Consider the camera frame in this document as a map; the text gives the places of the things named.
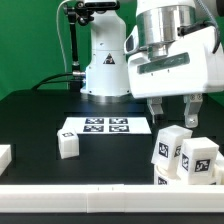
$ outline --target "white block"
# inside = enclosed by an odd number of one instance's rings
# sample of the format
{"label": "white block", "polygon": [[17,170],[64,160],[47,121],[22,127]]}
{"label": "white block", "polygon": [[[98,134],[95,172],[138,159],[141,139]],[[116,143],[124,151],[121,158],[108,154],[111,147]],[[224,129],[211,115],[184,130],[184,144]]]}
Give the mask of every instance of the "white block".
{"label": "white block", "polygon": [[57,133],[58,147],[61,158],[70,158],[79,155],[79,138],[73,129],[61,129]]}
{"label": "white block", "polygon": [[171,174],[166,170],[154,166],[154,185],[180,185],[182,184],[180,178],[176,174]]}
{"label": "white block", "polygon": [[203,184],[212,178],[219,146],[208,138],[185,139],[177,175],[186,184]]}
{"label": "white block", "polygon": [[0,145],[0,175],[7,168],[9,163],[12,161],[11,146]]}
{"label": "white block", "polygon": [[124,212],[124,185],[99,185],[87,195],[87,212]]}
{"label": "white block", "polygon": [[173,125],[158,133],[152,163],[176,173],[183,139],[191,138],[192,131]]}
{"label": "white block", "polygon": [[220,151],[218,151],[216,160],[224,160],[224,156],[222,155],[222,153]]}
{"label": "white block", "polygon": [[224,160],[216,160],[215,161],[214,173],[216,176],[220,177],[221,185],[224,185]]}

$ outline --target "white robot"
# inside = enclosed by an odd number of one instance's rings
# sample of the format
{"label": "white robot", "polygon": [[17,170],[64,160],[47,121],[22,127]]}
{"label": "white robot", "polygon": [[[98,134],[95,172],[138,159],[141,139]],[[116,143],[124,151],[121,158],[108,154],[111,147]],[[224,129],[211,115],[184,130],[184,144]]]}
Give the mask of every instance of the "white robot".
{"label": "white robot", "polygon": [[[215,14],[224,8],[219,0],[206,0],[206,5]],[[162,96],[184,95],[185,124],[196,127],[202,93],[224,90],[219,29],[206,5],[201,0],[138,0],[137,25],[125,41],[125,23],[115,12],[117,0],[77,2],[79,23],[91,24],[92,61],[81,89],[84,98],[119,102],[132,93],[147,98],[155,121],[163,114]],[[196,22],[196,11],[205,11],[211,21]],[[128,65],[124,50],[131,55]]]}
{"label": "white robot", "polygon": [[[185,125],[198,125],[202,93],[224,90],[224,55],[211,11],[200,1],[138,0],[136,23],[125,42],[131,92],[163,114],[162,96],[184,95]],[[221,1],[207,1],[213,12]],[[196,11],[210,22],[196,23]]]}
{"label": "white robot", "polygon": [[[130,85],[124,42],[126,25],[118,17],[116,0],[83,0],[75,7],[67,7],[70,27],[78,21],[81,26],[91,26],[91,63],[85,71],[85,85],[82,97],[96,102],[121,102],[130,97]],[[72,35],[73,46],[75,34]],[[73,69],[76,76],[83,75]]]}

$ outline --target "robot logo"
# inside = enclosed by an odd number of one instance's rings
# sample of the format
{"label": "robot logo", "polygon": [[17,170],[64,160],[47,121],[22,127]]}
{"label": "robot logo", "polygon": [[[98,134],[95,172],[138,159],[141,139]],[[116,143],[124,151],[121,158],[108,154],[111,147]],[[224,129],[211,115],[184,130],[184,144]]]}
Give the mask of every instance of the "robot logo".
{"label": "robot logo", "polygon": [[108,56],[105,59],[103,64],[108,64],[108,65],[114,65],[115,64],[114,59],[113,59],[111,54],[108,54]]}

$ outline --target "green backdrop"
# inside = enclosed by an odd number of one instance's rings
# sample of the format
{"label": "green backdrop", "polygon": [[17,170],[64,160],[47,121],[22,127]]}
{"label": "green backdrop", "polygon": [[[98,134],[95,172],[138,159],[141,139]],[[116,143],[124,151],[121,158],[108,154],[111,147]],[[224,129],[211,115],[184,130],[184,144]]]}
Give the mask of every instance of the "green backdrop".
{"label": "green backdrop", "polygon": [[[56,12],[61,0],[0,1],[0,99],[12,91],[30,89],[42,79],[64,72],[56,30]],[[119,16],[127,35],[135,24],[136,2],[122,4]],[[224,19],[217,18],[222,33]],[[68,65],[71,64],[67,18],[60,14],[60,28]],[[90,62],[90,27],[77,27],[79,60],[84,69]],[[66,88],[66,84],[44,88]],[[224,105],[224,94],[212,94]]]}

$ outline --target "table surface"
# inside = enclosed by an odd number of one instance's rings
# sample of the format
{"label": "table surface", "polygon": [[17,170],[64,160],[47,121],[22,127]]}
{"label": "table surface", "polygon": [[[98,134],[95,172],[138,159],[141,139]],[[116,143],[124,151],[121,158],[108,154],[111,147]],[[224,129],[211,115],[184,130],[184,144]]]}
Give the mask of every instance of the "table surface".
{"label": "table surface", "polygon": [[[152,125],[145,100],[99,104],[68,91],[16,91],[0,101],[0,144],[11,144],[13,161],[0,184],[153,184],[150,163],[157,132],[184,126],[183,97],[164,98],[167,119]],[[224,150],[224,108],[208,96],[192,137],[208,137]],[[57,131],[66,117],[146,117],[152,134],[79,135],[80,156],[60,159]],[[11,223],[223,223],[222,214],[1,214]]]}

